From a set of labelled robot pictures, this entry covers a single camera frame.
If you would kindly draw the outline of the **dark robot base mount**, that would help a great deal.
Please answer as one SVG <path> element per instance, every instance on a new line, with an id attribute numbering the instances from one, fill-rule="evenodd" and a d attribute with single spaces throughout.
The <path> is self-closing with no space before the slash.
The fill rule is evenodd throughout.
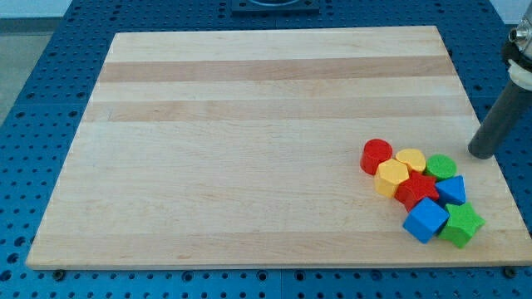
<path id="1" fill-rule="evenodd" d="M 229 0 L 233 15 L 252 13 L 310 12 L 320 10 L 319 0 Z"/>

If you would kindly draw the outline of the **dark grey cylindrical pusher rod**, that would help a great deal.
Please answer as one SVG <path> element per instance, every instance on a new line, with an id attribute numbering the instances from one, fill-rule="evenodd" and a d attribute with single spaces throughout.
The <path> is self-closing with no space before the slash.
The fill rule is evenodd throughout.
<path id="1" fill-rule="evenodd" d="M 509 81 L 468 144 L 469 153 L 491 158 L 530 106 L 531 91 Z"/>

